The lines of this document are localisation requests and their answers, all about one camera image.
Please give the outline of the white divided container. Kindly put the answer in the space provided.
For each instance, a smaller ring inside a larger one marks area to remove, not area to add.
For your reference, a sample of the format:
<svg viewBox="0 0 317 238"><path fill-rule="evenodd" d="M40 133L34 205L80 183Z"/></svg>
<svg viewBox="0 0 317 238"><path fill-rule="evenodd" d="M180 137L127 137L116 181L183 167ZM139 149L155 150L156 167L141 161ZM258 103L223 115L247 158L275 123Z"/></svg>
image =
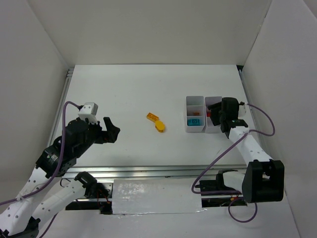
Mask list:
<svg viewBox="0 0 317 238"><path fill-rule="evenodd" d="M205 97L205 121L206 121L206 125L205 125L205 133L219 133L221 132L220 130L220 125L214 125L211 118L207 117L207 112L211 112L208 109L208 106L216 104L221 102L222 97L221 96L215 96L215 97Z"/></svg>
<svg viewBox="0 0 317 238"><path fill-rule="evenodd" d="M199 112L199 116L194 116L193 112ZM202 133L204 131L205 121L205 104L203 96L187 96L185 103L185 131L187 133ZM200 126L188 126L187 119L200 119Z"/></svg>

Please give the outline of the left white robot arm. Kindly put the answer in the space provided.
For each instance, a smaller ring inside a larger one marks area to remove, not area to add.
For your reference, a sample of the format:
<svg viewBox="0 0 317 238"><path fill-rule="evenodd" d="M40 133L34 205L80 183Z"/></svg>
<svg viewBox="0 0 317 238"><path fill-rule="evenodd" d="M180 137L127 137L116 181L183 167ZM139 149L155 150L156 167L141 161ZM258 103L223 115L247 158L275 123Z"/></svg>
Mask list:
<svg viewBox="0 0 317 238"><path fill-rule="evenodd" d="M88 172L80 172L61 191L44 199L54 185L54 179L63 177L93 144L114 143L120 129L109 117L104 118L106 130L100 122L88 118L63 124L62 135L46 148L20 191L7 202L0 215L2 238L35 238L42 226L72 201L85 198L108 199L109 191Z"/></svg>

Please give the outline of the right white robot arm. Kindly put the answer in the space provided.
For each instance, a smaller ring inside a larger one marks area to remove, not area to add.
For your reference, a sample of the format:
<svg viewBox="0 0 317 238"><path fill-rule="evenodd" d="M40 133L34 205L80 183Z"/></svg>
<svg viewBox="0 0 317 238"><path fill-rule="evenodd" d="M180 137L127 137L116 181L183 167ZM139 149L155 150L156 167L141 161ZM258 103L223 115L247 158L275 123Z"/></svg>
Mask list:
<svg viewBox="0 0 317 238"><path fill-rule="evenodd" d="M247 203L277 202L284 194L284 164L269 156L252 136L253 130L239 118L245 103L231 97L208 106L214 125L233 143L242 155L245 173L222 170L216 175L218 190L239 192Z"/></svg>

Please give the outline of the yellow oval lego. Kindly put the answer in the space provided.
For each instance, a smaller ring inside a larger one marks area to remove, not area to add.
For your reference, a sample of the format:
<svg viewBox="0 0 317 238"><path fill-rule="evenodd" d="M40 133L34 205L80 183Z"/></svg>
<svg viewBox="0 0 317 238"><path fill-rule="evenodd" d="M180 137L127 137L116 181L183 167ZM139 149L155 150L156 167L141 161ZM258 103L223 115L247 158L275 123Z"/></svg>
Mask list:
<svg viewBox="0 0 317 238"><path fill-rule="evenodd" d="M162 121L157 120L155 122L155 128L158 132L163 133L165 131L165 125Z"/></svg>

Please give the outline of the orange lego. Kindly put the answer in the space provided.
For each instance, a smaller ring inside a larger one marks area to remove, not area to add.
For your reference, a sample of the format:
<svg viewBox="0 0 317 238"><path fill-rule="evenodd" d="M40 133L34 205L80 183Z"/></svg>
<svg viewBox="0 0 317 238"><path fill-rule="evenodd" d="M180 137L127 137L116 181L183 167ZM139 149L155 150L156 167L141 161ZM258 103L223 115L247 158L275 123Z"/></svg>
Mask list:
<svg viewBox="0 0 317 238"><path fill-rule="evenodd" d="M159 120L159 117L152 114L152 113L148 113L146 117L147 117L147 119L149 119L152 122L156 122Z"/></svg>

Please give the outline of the teal stepped lego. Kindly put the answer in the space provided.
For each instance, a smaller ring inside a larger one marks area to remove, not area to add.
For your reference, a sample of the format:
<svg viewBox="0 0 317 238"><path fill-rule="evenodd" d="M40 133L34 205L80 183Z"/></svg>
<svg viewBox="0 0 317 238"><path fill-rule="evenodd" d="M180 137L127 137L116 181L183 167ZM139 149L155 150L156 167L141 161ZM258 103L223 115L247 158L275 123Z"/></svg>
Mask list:
<svg viewBox="0 0 317 238"><path fill-rule="evenodd" d="M187 125L188 126L200 126L201 122L200 122L200 119L195 119L195 118L187 119Z"/></svg>

